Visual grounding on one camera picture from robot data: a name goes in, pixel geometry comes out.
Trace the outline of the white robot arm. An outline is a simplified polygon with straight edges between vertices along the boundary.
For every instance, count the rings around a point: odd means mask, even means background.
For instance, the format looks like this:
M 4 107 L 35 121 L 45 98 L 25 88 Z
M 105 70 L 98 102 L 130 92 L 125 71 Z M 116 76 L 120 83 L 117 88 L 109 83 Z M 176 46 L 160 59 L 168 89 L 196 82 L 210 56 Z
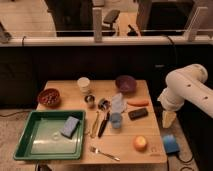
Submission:
M 162 126 L 169 128 L 185 101 L 189 101 L 213 118 L 213 90 L 205 85 L 208 72 L 201 64 L 191 64 L 169 72 L 166 88 L 158 97 L 163 107 Z

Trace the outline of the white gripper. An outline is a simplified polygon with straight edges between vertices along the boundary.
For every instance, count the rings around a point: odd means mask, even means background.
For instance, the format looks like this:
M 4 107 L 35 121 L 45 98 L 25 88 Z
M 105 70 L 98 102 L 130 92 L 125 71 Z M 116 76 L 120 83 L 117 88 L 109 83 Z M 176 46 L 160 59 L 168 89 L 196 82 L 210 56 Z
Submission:
M 166 110 L 162 113 L 162 126 L 169 128 L 177 116 L 173 111 L 177 111 L 181 107 L 181 98 L 175 95 L 170 89 L 164 89 L 157 100 Z

